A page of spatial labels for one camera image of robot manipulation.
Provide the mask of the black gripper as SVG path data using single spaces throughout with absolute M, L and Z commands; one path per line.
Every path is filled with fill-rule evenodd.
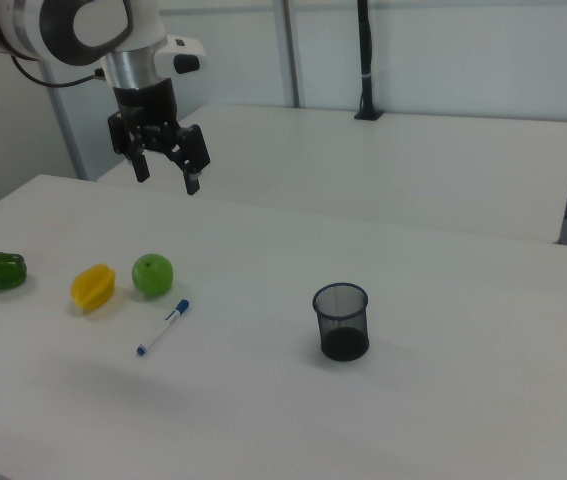
M 132 165 L 136 180 L 143 183 L 150 177 L 144 145 L 160 144 L 181 170 L 187 194 L 196 194 L 210 156 L 199 125 L 179 126 L 172 81 L 139 89 L 115 88 L 114 95 L 119 113 L 107 120 L 112 148 Z

